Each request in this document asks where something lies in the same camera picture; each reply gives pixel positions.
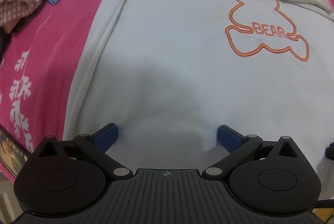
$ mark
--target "bed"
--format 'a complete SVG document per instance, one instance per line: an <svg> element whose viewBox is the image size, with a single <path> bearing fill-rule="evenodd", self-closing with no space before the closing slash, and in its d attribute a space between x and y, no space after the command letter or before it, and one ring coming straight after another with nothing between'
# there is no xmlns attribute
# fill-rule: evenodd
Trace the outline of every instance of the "bed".
<svg viewBox="0 0 334 224"><path fill-rule="evenodd" d="M116 123L107 154L133 171L202 171L227 155L221 124L289 135L331 198L333 20L327 0L47 4L5 55L0 123L30 151Z"/></svg>

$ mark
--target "blue gripper pad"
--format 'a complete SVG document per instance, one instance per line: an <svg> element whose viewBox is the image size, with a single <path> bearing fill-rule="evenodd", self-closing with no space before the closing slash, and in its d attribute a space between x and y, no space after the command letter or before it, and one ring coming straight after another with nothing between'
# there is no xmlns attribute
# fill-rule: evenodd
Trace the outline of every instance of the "blue gripper pad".
<svg viewBox="0 0 334 224"><path fill-rule="evenodd" d="M247 138L245 136L226 125L218 127L217 138L220 145L222 145L229 153L234 152L237 148L247 142Z"/></svg>
<svg viewBox="0 0 334 224"><path fill-rule="evenodd" d="M109 123L89 137L89 141L104 153L117 141L118 128L116 124Z"/></svg>

